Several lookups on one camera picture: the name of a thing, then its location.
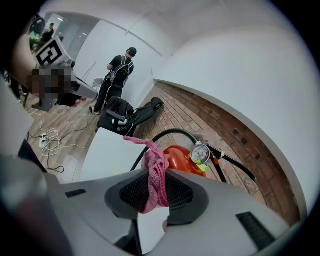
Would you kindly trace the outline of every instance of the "white table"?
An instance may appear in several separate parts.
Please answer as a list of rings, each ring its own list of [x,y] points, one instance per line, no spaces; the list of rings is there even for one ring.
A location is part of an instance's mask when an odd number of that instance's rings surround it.
[[[119,134],[100,128],[83,163],[80,182],[127,173],[145,145],[126,141]]]
[[[100,128],[83,163],[80,182],[111,177],[129,172],[145,145],[126,141],[119,134]],[[169,216],[169,208],[156,208],[138,215],[138,229],[142,253],[150,252],[164,236],[162,223]]]

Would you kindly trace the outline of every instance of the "backpack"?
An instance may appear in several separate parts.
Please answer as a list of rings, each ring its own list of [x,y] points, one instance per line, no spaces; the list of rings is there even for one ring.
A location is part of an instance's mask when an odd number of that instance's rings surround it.
[[[134,65],[132,61],[129,64],[126,64],[125,56],[121,56],[121,58],[121,64],[114,68],[110,73],[111,85],[118,89],[125,87],[130,75],[130,68]]]

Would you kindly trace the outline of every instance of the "white wall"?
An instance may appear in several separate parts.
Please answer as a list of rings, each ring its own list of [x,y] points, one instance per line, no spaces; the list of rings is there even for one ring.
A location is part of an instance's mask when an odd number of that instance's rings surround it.
[[[141,94],[147,94],[153,86],[150,84],[153,82],[151,68],[157,66],[162,57],[132,34],[126,35],[122,29],[101,20],[84,42],[74,71],[81,78],[96,62],[85,79],[91,84],[93,79],[105,77],[109,72],[107,65],[115,56],[124,56],[130,47],[137,49],[137,55],[133,58],[134,72],[123,89],[122,98],[138,107],[146,96]]]
[[[186,63],[193,73],[186,73]],[[246,124],[279,161],[302,217],[306,207],[310,213],[320,190],[320,83],[296,35],[260,26],[202,36],[154,77],[184,86]]]
[[[70,12],[102,19],[83,44],[77,56],[75,72],[82,78],[97,61],[86,78],[104,77],[107,64],[129,47],[137,49],[134,72],[122,98],[138,107],[154,85],[151,69],[158,68],[183,41],[165,19],[137,0],[54,0],[43,7],[46,12]]]
[[[78,33],[80,29],[80,24],[76,23],[68,23],[68,26],[63,30],[61,36],[63,38],[63,45],[65,49],[68,51],[69,46],[71,45],[71,42],[75,38],[76,34]]]
[[[182,44],[179,31],[157,12],[138,0],[53,0],[43,12],[70,12],[96,17],[130,30],[162,56],[170,56]]]

